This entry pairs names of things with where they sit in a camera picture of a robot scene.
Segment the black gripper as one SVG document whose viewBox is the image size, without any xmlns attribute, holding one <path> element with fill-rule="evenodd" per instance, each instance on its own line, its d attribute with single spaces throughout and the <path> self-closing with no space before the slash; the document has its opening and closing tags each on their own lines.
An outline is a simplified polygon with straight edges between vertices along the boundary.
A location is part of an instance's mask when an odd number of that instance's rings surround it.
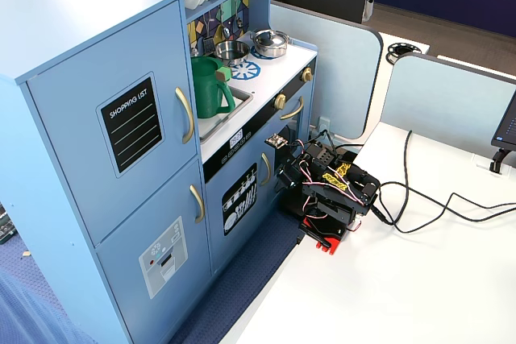
<svg viewBox="0 0 516 344">
<path fill-rule="evenodd" d="M 296 184 L 308 181 L 308 172 L 304 169 L 309 164 L 310 157 L 307 153 L 295 156 L 290 153 L 285 157 L 284 163 L 277 168 L 277 180 L 275 193 L 282 190 L 293 189 Z"/>
</svg>

